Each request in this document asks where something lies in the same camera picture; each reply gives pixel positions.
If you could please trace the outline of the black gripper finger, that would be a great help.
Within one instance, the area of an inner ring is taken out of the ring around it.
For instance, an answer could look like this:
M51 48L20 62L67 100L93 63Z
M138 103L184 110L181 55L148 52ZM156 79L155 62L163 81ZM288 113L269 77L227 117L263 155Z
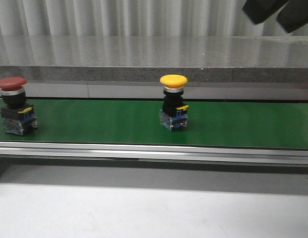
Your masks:
M308 23L308 0L290 0L279 12L277 22L291 33Z
M247 0L242 7L243 12L254 24L264 22L288 0Z

